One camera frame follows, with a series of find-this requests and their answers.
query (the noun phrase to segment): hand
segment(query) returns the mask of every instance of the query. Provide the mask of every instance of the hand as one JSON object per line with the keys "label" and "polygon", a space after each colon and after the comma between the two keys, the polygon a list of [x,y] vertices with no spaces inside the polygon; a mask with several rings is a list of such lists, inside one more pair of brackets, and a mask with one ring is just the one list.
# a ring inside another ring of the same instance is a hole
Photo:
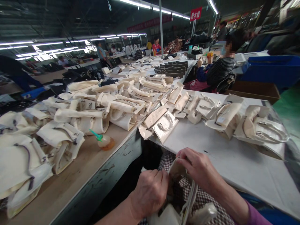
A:
{"label": "hand", "polygon": [[198,66],[198,67],[201,67],[201,66],[202,66],[202,61],[201,61],[201,58],[198,60],[198,62],[197,62],[197,66]]}
{"label": "hand", "polygon": [[134,218],[143,219],[158,211],[167,197],[169,175],[165,170],[147,170],[140,174],[137,186],[129,195]]}
{"label": "hand", "polygon": [[184,148],[177,153],[176,157],[180,157],[177,162],[187,169],[193,180],[205,192],[213,197],[222,195],[222,190],[228,184],[214,168],[207,155]]}

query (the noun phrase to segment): red banner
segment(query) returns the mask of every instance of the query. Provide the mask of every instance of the red banner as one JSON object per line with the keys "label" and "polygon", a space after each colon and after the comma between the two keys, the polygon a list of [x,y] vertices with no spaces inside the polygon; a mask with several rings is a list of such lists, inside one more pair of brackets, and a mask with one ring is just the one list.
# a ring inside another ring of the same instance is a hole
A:
{"label": "red banner", "polygon": [[190,21],[199,20],[201,16],[202,7],[193,9],[191,11]]}
{"label": "red banner", "polygon": [[[162,23],[170,22],[171,20],[172,20],[171,15],[162,15]],[[139,23],[139,24],[134,25],[132,27],[128,27],[127,31],[129,33],[132,33],[132,32],[135,32],[135,31],[143,30],[143,29],[153,27],[153,26],[157,26],[157,25],[159,25],[159,17],[154,18],[152,20],[148,20],[148,21],[143,22],[143,23]]]}

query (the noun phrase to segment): checkered pants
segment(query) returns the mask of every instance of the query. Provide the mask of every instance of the checkered pants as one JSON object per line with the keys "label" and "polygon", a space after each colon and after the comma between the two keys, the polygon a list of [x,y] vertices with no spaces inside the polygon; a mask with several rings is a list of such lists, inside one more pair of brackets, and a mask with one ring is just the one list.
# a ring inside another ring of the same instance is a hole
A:
{"label": "checkered pants", "polygon": [[[168,171],[175,158],[176,158],[175,154],[166,151],[162,155],[158,170],[164,169]],[[186,202],[188,199],[188,194],[190,192],[190,189],[191,189],[191,185],[189,184],[188,180],[185,177],[183,177],[179,183],[174,183],[173,202],[177,202],[183,205],[183,203]],[[218,210],[218,214],[214,219],[212,219],[207,224],[222,224],[222,225],[235,224],[232,218],[227,214],[225,209],[217,201],[215,201],[213,197],[211,197],[209,194],[204,192],[200,187],[197,190],[197,197],[192,207],[192,213],[200,208],[203,208],[205,204],[210,202],[212,202],[215,205],[216,209]],[[139,224],[148,225],[146,218],[144,218]]]}

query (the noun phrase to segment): pink sleeve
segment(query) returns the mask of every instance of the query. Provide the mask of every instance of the pink sleeve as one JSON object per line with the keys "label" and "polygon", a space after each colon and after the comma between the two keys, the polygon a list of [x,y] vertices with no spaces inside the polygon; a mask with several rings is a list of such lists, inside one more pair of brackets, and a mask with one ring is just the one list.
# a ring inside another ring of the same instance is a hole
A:
{"label": "pink sleeve", "polygon": [[258,225],[258,224],[259,225],[272,225],[249,202],[247,202],[247,205],[249,207],[249,214],[250,214],[247,225]]}

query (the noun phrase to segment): blue plastic crate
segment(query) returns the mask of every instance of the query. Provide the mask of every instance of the blue plastic crate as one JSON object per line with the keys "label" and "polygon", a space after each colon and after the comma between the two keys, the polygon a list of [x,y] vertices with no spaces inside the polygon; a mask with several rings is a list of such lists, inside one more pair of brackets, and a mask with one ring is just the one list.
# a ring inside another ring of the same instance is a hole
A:
{"label": "blue plastic crate", "polygon": [[46,91],[45,88],[40,87],[40,88],[34,89],[32,91],[23,93],[23,94],[21,94],[21,96],[24,99],[27,99],[27,98],[29,98],[29,99],[35,99],[40,93],[42,93],[44,91]]}
{"label": "blue plastic crate", "polygon": [[250,57],[240,80],[274,83],[281,94],[300,79],[299,56]]}

